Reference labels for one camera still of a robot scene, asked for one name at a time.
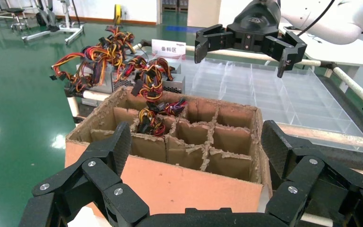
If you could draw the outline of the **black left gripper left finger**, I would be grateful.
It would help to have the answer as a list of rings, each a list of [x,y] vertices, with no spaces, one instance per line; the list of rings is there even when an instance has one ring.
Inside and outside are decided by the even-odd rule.
[[[19,225],[66,227],[94,203],[112,226],[137,226],[149,207],[121,179],[130,150],[130,126],[121,122],[112,136],[90,143],[74,164],[33,188]]]

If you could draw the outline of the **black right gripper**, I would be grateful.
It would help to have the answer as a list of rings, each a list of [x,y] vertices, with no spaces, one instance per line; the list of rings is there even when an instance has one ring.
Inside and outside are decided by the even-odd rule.
[[[229,48],[260,52],[263,44],[263,53],[279,62],[277,77],[282,78],[302,61],[307,44],[292,31],[278,39],[280,18],[278,1],[251,1],[226,29],[217,24],[196,32],[195,63],[201,63],[208,52]]]

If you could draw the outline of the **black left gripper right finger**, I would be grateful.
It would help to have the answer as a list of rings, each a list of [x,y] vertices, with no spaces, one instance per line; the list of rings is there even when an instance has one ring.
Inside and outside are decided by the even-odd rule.
[[[285,134],[273,120],[263,123],[261,145],[280,180],[267,214],[294,227],[318,203],[336,226],[363,227],[363,174],[326,157],[309,140]]]

